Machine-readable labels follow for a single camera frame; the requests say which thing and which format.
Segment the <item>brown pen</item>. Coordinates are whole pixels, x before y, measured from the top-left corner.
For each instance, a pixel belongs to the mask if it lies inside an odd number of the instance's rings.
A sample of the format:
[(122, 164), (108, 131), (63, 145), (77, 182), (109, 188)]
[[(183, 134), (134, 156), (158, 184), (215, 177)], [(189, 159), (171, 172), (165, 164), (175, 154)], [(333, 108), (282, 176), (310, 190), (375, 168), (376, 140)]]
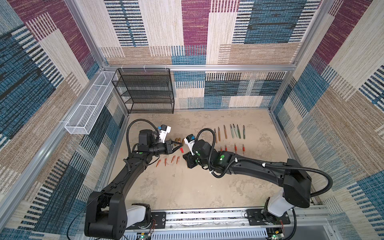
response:
[(218, 143), (218, 138), (217, 138), (216, 128), (214, 129), (214, 135), (215, 135), (215, 143), (217, 144)]
[(224, 125), (224, 133), (225, 133), (225, 138), (228, 139), (227, 130), (226, 130), (226, 126), (225, 125)]

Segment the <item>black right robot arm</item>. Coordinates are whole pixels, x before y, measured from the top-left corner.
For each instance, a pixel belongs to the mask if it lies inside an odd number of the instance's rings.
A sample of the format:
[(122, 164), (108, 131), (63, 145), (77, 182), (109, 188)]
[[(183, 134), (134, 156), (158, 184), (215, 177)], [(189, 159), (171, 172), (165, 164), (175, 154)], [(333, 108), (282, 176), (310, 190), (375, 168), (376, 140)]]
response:
[(201, 166), (216, 178), (225, 174), (246, 175), (273, 183), (282, 189), (268, 198), (264, 212), (281, 217), (294, 207), (308, 208), (311, 198), (311, 182), (309, 174), (293, 159), (286, 162), (264, 162), (246, 158), (228, 151), (211, 151), (212, 146), (199, 140), (192, 150), (183, 155), (188, 168)]

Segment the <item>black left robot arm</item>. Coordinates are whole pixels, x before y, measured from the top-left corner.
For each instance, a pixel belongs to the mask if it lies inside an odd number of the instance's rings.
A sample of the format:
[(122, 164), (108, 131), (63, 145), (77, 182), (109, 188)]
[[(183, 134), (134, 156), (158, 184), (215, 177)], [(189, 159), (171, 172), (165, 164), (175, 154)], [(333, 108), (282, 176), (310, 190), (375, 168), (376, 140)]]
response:
[(119, 240), (132, 225), (148, 228), (153, 224), (148, 204), (126, 207), (126, 196), (154, 156), (171, 155), (181, 143), (162, 141), (152, 130), (141, 130), (137, 149), (124, 160), (125, 166), (100, 192), (92, 192), (86, 206), (84, 234), (87, 237)]

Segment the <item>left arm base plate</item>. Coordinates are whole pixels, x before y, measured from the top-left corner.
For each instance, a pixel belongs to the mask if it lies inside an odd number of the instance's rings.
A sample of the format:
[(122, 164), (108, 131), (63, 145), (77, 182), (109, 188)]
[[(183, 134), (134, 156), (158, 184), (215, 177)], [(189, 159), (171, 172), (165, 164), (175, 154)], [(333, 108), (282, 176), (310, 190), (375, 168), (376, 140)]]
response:
[(127, 230), (164, 229), (166, 227), (166, 220), (166, 212), (151, 212), (151, 216), (148, 219), (144, 219), (142, 222), (130, 226)]

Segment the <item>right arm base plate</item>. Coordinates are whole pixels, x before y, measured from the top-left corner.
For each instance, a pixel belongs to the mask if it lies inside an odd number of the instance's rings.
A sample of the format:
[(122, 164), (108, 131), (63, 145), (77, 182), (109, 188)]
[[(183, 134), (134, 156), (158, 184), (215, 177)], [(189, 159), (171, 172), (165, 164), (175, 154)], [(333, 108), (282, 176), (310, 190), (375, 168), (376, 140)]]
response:
[(289, 225), (291, 220), (285, 212), (282, 217), (276, 217), (263, 209), (247, 209), (244, 217), (249, 221), (250, 226), (266, 225)]

